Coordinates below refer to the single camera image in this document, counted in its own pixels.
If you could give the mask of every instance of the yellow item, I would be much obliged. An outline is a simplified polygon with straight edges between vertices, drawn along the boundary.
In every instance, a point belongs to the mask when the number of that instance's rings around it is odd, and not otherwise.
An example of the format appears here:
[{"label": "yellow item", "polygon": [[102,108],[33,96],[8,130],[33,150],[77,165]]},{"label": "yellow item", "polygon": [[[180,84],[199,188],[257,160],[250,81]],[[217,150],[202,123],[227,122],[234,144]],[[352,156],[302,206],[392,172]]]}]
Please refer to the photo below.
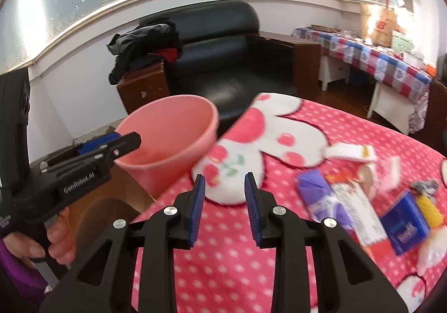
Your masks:
[{"label": "yellow item", "polygon": [[369,157],[369,150],[368,150],[368,146],[367,145],[363,146],[363,157],[364,158],[368,158]]},{"label": "yellow item", "polygon": [[437,228],[444,223],[444,216],[427,196],[417,197],[416,203],[431,228]]}]

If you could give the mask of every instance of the silver bolt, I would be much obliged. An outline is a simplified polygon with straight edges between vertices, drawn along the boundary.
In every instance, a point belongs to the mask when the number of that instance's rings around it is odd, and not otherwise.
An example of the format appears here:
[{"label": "silver bolt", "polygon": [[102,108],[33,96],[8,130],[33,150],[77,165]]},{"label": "silver bolt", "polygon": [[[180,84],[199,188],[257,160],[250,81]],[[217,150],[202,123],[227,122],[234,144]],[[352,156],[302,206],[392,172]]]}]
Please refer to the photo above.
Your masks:
[{"label": "silver bolt", "polygon": [[333,227],[337,226],[337,222],[334,219],[328,218],[328,219],[325,219],[325,225],[327,227],[333,228]]},{"label": "silver bolt", "polygon": [[273,213],[275,215],[284,215],[287,210],[283,206],[275,206],[273,207]]},{"label": "silver bolt", "polygon": [[117,219],[113,222],[113,227],[115,228],[123,228],[126,227],[126,220],[124,219]]},{"label": "silver bolt", "polygon": [[168,206],[166,207],[163,212],[165,213],[165,215],[167,216],[172,216],[175,215],[177,213],[177,208],[174,206]]}]

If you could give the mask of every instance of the black leather sofa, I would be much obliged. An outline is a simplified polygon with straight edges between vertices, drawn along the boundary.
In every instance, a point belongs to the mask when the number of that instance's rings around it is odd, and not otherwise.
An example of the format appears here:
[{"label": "black leather sofa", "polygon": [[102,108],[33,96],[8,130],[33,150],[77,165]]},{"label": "black leather sofa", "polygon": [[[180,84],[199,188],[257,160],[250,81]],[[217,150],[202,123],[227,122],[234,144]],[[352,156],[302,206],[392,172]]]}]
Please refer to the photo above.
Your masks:
[{"label": "black leather sofa", "polygon": [[171,95],[194,94],[216,104],[224,133],[261,92],[296,95],[293,47],[251,37],[259,30],[243,1],[213,1],[155,13],[140,23],[169,17],[184,43],[165,75]]}]

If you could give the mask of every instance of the white wall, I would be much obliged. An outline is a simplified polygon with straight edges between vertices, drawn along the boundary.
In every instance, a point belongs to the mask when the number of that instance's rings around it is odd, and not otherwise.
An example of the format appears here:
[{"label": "white wall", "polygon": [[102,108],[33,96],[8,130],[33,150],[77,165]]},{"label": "white wall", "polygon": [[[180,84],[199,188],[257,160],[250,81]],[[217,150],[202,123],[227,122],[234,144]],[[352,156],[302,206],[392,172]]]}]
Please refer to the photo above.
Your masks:
[{"label": "white wall", "polygon": [[35,161],[73,141],[40,77],[31,81],[28,156]]},{"label": "white wall", "polygon": [[[211,0],[148,0],[136,4],[82,29],[39,60],[31,74],[35,77],[41,75],[48,98],[60,116],[60,122],[58,120],[53,125],[53,134],[57,134],[60,128],[61,135],[68,133],[77,138],[125,117],[127,113],[116,87],[108,81],[115,57],[109,53],[106,44],[115,33],[135,28],[137,19],[144,15],[202,1]],[[295,28],[311,24],[348,30],[359,30],[360,27],[360,7],[349,1],[245,1],[256,10],[260,29],[264,31],[289,35]],[[38,130],[35,132],[34,136],[30,131],[30,144],[40,140]],[[48,141],[46,150],[56,144],[59,145],[59,141]]]},{"label": "white wall", "polygon": [[443,0],[413,0],[413,6],[415,52],[437,64],[447,48],[447,6]]}]

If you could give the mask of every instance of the pink bucket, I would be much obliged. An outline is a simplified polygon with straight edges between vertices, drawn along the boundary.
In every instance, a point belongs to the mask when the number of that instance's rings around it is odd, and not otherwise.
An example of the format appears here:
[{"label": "pink bucket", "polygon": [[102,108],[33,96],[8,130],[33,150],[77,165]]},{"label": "pink bucket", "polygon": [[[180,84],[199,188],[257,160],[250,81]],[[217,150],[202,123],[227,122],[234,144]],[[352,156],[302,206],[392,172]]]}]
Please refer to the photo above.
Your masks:
[{"label": "pink bucket", "polygon": [[218,111],[204,97],[176,95],[135,110],[116,129],[137,132],[139,149],[115,160],[153,198],[190,171],[216,142]]}]

